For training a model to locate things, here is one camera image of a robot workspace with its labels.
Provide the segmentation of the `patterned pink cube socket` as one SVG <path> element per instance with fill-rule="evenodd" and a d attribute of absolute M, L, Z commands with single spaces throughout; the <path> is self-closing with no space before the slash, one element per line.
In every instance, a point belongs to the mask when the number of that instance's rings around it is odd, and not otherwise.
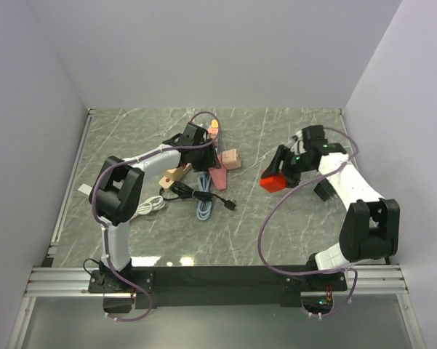
<path fill-rule="evenodd" d="M 241 157 L 236 148 L 223 151 L 221 154 L 221 164 L 227 170 L 234 170 L 241 168 Z"/>

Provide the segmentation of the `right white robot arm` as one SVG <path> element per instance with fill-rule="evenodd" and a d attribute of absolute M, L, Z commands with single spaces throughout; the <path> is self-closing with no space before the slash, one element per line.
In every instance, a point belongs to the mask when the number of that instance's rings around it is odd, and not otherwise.
<path fill-rule="evenodd" d="M 336 195 L 346 209 L 338 242 L 311 255 L 305 270 L 292 274 L 304 276 L 307 286 L 314 290 L 329 283 L 330 273 L 364 260 L 388 258 L 398 251 L 399 203 L 374 190 L 353 165 L 357 144 L 352 142 L 352 151 L 347 152 L 340 143 L 328 141 L 327 130 L 313 125 L 298 131 L 292 147 L 278 146 L 260 177 L 260 186 L 267 192 L 288 191 L 279 205 L 314 184 L 322 200 Z"/>

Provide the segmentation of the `pink plug adapter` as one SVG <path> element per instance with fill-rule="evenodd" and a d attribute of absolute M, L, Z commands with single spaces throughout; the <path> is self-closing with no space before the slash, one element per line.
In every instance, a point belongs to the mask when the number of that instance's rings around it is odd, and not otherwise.
<path fill-rule="evenodd" d="M 207 139 L 208 140 L 214 140 L 215 142 L 217 142 L 218 137 L 220 134 L 220 129 L 217 127 L 210 127 L 207 130 Z"/>

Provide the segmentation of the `black cube socket adapter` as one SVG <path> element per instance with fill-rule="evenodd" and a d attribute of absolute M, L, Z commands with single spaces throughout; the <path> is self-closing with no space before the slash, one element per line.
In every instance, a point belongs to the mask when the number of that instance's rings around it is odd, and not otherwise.
<path fill-rule="evenodd" d="M 317 183 L 313 192 L 323 201 L 328 201 L 336 197 L 336 191 L 328 179 L 323 179 Z"/>

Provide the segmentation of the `beige wooden power strip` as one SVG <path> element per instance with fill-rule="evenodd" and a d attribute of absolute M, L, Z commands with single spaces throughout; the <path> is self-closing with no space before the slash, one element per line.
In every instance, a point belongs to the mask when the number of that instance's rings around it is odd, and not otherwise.
<path fill-rule="evenodd" d="M 191 164 L 183 164 L 181 167 L 168 169 L 165 171 L 164 176 L 159 180 L 160 188 L 164 189 L 165 191 L 170 191 L 172 186 L 176 182 L 181 181 L 181 179 L 183 179 L 190 170 Z"/>

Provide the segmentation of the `pink triangular socket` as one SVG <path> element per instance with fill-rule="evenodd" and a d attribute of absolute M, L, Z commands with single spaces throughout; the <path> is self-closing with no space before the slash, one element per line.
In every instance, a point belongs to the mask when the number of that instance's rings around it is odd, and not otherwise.
<path fill-rule="evenodd" d="M 227 188 L 227 173 L 228 170 L 219 161 L 219 168 L 210 167 L 209 174 L 212 178 L 212 182 L 217 190 L 225 190 Z"/>

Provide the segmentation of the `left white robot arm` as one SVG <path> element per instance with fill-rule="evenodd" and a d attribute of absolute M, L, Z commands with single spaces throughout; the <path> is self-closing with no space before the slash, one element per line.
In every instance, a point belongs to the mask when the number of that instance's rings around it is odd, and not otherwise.
<path fill-rule="evenodd" d="M 129 221 L 140 203 L 143 183 L 185 164 L 191 164 L 196 172 L 220 166 L 214 140 L 205 128 L 192 122 L 151 151 L 127 159 L 110 156 L 103 163 L 89 202 L 103 230 L 101 260 L 110 268 L 105 283 L 114 292 L 126 290 L 131 282 L 125 270 L 131 263 Z"/>

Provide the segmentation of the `red cube socket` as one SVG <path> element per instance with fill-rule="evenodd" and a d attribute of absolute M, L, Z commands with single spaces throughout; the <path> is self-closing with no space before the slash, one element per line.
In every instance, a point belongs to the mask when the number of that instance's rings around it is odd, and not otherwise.
<path fill-rule="evenodd" d="M 282 173 L 274 174 L 270 177 L 261 177 L 260 186 L 269 193 L 279 192 L 286 188 L 286 178 Z"/>

